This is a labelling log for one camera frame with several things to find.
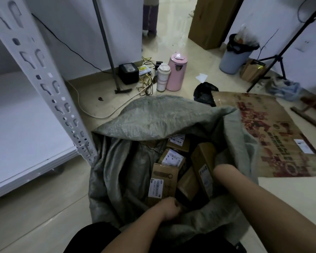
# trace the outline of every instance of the trash can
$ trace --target trash can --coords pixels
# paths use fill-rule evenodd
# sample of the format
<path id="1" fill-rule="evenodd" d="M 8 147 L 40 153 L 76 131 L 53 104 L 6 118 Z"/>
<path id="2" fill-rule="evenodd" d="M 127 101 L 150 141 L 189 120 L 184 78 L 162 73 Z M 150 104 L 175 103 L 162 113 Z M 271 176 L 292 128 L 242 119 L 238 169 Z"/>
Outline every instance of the trash can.
<path id="1" fill-rule="evenodd" d="M 220 70 L 227 74 L 236 74 L 252 52 L 260 48 L 260 45 L 248 46 L 246 44 L 237 43 L 234 41 L 235 36 L 236 34 L 229 36 L 227 49 L 219 65 Z"/>

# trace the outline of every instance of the white paper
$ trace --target white paper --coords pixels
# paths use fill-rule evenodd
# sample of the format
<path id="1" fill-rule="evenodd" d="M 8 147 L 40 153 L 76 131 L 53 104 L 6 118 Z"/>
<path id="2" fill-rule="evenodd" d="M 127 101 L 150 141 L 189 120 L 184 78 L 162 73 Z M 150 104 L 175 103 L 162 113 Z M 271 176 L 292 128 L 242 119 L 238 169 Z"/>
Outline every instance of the white paper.
<path id="1" fill-rule="evenodd" d="M 179 134 L 172 138 L 169 138 L 169 141 L 179 146 L 183 146 L 184 140 L 185 140 L 185 134 Z"/>
<path id="2" fill-rule="evenodd" d="M 199 81 L 199 82 L 201 82 L 201 83 L 204 83 L 205 81 L 206 81 L 206 79 L 207 79 L 207 76 L 208 75 L 206 75 L 206 74 L 204 74 L 204 73 L 200 73 L 198 76 L 196 76 L 195 78 Z"/>
<path id="3" fill-rule="evenodd" d="M 208 197 L 211 198 L 213 195 L 213 179 L 206 164 L 204 164 L 199 170 L 199 175 L 201 177 L 202 183 L 205 187 Z"/>
<path id="4" fill-rule="evenodd" d="M 151 179 L 149 188 L 149 197 L 159 198 L 163 196 L 164 180 L 162 179 Z"/>
<path id="5" fill-rule="evenodd" d="M 183 158 L 182 155 L 170 149 L 161 164 L 178 168 Z"/>
<path id="6" fill-rule="evenodd" d="M 303 139 L 294 139 L 299 148 L 303 151 L 303 153 L 314 154 L 314 152 L 310 149 L 307 143 Z"/>

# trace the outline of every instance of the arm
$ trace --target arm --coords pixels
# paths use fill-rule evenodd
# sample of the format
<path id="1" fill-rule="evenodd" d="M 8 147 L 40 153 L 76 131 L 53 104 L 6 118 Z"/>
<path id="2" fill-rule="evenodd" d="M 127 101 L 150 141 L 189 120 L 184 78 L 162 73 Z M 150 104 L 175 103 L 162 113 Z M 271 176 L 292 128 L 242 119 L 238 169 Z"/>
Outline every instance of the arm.
<path id="1" fill-rule="evenodd" d="M 179 213 L 180 207 L 174 198 L 161 200 L 110 242 L 102 253 L 147 253 L 160 223 Z"/>
<path id="2" fill-rule="evenodd" d="M 268 252 L 316 252 L 311 221 L 231 165 L 218 165 L 213 174 L 235 197 Z"/>

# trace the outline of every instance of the pink thermos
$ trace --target pink thermos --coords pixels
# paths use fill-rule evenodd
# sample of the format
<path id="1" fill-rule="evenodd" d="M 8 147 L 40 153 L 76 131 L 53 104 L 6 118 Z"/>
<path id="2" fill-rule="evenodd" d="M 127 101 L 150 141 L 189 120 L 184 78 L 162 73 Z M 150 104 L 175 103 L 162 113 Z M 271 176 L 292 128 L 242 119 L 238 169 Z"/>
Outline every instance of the pink thermos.
<path id="1" fill-rule="evenodd" d="M 187 57 L 179 52 L 174 53 L 169 61 L 169 67 L 171 68 L 171 74 L 166 85 L 166 89 L 169 91 L 177 91 L 181 89 L 183 84 L 185 71 L 187 65 Z"/>

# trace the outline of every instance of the wall outlet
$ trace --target wall outlet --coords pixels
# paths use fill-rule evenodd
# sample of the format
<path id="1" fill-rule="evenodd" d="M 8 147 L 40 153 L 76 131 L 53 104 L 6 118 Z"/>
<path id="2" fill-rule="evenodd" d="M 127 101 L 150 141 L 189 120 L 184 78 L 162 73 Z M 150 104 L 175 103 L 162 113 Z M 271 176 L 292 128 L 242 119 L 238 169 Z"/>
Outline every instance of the wall outlet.
<path id="1" fill-rule="evenodd" d="M 298 42 L 296 45 L 295 45 L 295 49 L 296 50 L 299 50 L 300 52 L 306 52 L 309 47 L 310 47 L 310 41 L 308 40 L 305 40 L 305 41 L 301 41 L 301 42 Z"/>

